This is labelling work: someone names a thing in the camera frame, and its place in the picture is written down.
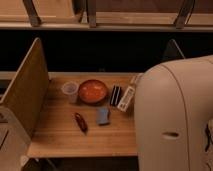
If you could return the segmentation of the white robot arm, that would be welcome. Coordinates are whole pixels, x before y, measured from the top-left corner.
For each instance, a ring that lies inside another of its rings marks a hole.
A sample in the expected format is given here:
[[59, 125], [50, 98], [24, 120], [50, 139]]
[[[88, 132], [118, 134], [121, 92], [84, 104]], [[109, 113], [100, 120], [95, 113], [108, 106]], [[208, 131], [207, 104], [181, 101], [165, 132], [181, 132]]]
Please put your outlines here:
[[140, 171], [213, 171], [213, 55], [146, 71], [134, 122]]

